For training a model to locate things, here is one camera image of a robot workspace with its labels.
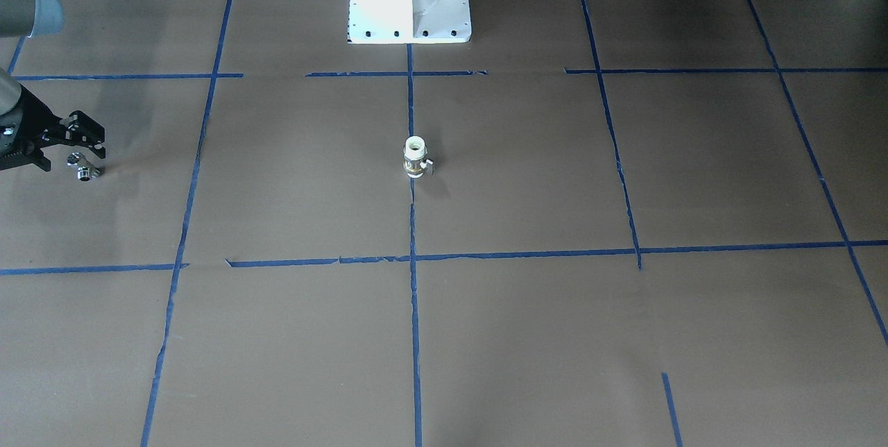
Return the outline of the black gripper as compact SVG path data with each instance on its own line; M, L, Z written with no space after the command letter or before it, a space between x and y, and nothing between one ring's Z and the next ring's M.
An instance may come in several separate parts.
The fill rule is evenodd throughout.
M71 112L66 118L58 117L30 90L20 85L18 99L2 114L2 171L34 165L49 172L53 163L42 149L61 143L89 149L101 160L107 158L102 125L80 110Z

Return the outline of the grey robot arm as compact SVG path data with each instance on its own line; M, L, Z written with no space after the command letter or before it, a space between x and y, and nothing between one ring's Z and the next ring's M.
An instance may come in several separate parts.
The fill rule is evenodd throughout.
M60 0L2 0L2 37L37 37L58 33L65 22ZM49 172L53 163L47 147L87 149L99 159L107 157L105 128L76 110L65 118L38 99L9 71L2 70L1 99L3 171L34 165Z

